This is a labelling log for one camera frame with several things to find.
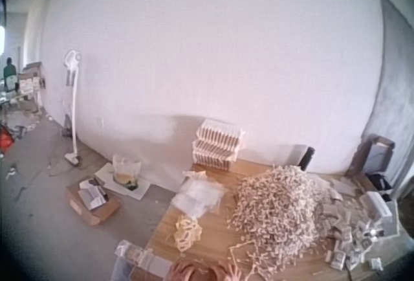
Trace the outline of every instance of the debris on floor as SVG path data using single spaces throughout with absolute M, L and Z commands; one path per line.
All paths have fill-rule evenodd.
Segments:
M 193 162 L 229 170 L 237 160 L 244 131 L 234 125 L 206 119 L 196 132 Z
M 11 166 L 10 169 L 8 169 L 7 175 L 6 175 L 6 181 L 10 178 L 10 176 L 13 176 L 17 173 L 17 169 L 15 166 Z

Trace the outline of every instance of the cardboard box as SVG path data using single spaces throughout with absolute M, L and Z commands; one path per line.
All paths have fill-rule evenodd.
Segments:
M 83 220 L 90 225 L 97 225 L 105 221 L 111 214 L 113 214 L 120 207 L 119 200 L 112 193 L 107 192 L 109 201 L 104 205 L 95 208 L 91 211 L 83 204 L 81 197 L 79 196 L 79 183 L 91 177 L 87 176 L 77 181 L 76 183 L 66 188 L 66 199 L 69 205 L 78 213 Z

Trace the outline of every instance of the concrete floor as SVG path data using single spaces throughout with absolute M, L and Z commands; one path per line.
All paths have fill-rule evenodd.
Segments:
M 83 162 L 72 167 L 63 157 L 71 151 L 71 140 L 60 131 L 43 118 L 1 161 L 3 255 L 8 251 L 31 280 L 109 280 L 118 242 L 145 247 L 174 193 L 151 185 L 141 201 L 120 195 L 120 210 L 105 223 L 89 226 L 66 202 L 65 189 L 107 161 L 80 144 Z M 12 165 L 17 174 L 6 181 Z

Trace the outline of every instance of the plastic bag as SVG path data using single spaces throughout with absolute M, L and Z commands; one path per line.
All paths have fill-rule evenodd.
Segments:
M 219 213 L 221 199 L 226 189 L 205 172 L 183 172 L 189 177 L 180 187 L 171 204 L 190 218 L 200 218 L 207 211 Z
M 127 240 L 122 240 L 116 247 L 115 255 L 123 258 L 130 264 L 139 266 L 145 256 L 145 250 L 129 243 Z

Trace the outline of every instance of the white wall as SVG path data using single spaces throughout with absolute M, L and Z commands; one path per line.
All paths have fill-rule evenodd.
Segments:
M 6 61 L 9 57 L 12 58 L 17 70 L 23 68 L 22 57 L 26 20 L 27 14 L 24 13 L 9 12 L 7 14 L 5 51 L 0 56 L 1 78 L 3 78 L 3 68 L 6 66 Z
M 392 0 L 414 22 L 413 0 Z M 246 130 L 241 158 L 349 166 L 375 101 L 380 0 L 51 0 L 44 103 L 63 122 L 69 49 L 82 53 L 79 138 L 177 189 L 205 117 Z

